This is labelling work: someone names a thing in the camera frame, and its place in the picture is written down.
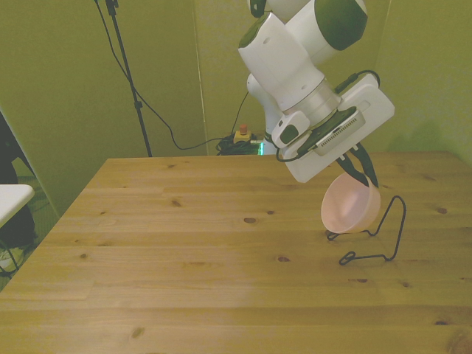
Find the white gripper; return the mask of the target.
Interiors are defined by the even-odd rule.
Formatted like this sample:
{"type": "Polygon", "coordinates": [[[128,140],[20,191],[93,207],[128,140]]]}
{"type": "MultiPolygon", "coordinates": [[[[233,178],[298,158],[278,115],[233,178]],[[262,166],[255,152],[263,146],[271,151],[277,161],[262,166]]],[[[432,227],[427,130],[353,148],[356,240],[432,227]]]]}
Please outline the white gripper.
{"type": "Polygon", "coordinates": [[[365,75],[342,94],[338,110],[344,111],[353,106],[360,111],[364,118],[364,124],[356,131],[349,128],[344,132],[336,132],[335,139],[330,141],[328,145],[329,151],[323,156],[320,156],[316,150],[312,150],[300,159],[286,163],[292,176],[298,182],[310,181],[316,174],[338,159],[339,166],[355,180],[363,185],[368,185],[368,177],[375,187],[379,186],[372,160],[359,142],[390,119],[395,113],[395,107],[379,89],[378,81],[372,74],[365,75]],[[356,170],[348,156],[342,156],[354,146],[355,157],[360,161],[365,175],[356,170]]]}

